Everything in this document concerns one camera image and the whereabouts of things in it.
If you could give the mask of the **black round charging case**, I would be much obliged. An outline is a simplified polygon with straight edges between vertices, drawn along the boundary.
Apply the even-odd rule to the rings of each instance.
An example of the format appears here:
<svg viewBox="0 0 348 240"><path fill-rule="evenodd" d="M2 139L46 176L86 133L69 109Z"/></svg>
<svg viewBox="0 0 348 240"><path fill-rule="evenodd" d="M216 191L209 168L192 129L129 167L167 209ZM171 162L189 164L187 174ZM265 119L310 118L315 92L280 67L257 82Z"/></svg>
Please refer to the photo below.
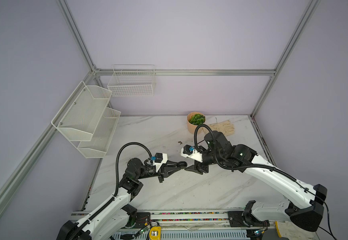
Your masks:
<svg viewBox="0 0 348 240"><path fill-rule="evenodd" d="M185 168L187 168L187 162L185 162L185 161L178 162L177 167L180 169L185 169Z"/></svg>

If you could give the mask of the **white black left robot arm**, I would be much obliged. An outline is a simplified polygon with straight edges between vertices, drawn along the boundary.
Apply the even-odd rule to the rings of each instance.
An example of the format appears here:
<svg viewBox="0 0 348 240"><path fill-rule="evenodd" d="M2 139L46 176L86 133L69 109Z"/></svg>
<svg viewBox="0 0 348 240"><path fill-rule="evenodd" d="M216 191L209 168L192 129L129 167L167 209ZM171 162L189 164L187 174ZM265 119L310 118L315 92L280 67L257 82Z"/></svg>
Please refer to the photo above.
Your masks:
<svg viewBox="0 0 348 240"><path fill-rule="evenodd" d="M122 151L128 146L142 147L148 153L143 163L138 158L129 160L123 177L120 179L119 163ZM131 142L123 145L116 157L116 188L113 194L95 210L77 220L67 221L60 229L58 240L106 240L119 229L133 225L137 209L130 202L139 194L143 187L141 179L157 177L162 183L165 178L187 167L184 161L168 160L167 154L151 151L143 144Z"/></svg>

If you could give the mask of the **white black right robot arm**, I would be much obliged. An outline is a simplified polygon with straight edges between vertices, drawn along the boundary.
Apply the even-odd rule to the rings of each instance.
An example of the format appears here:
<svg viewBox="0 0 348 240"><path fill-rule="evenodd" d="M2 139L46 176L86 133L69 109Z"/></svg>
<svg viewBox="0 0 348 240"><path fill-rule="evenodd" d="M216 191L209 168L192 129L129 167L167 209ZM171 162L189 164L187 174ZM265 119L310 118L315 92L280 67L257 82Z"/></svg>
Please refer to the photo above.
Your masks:
<svg viewBox="0 0 348 240"><path fill-rule="evenodd" d="M323 219L327 189L320 184L304 183L275 167L254 149L232 145L223 133L213 131L204 137L208 148L185 145L181 156L194 160L187 171L200 175L208 173L210 165L229 171L239 171L255 177L281 193L284 200L276 204L249 201L241 213L240 221L247 227L269 221L292 222L297 227L315 232Z"/></svg>

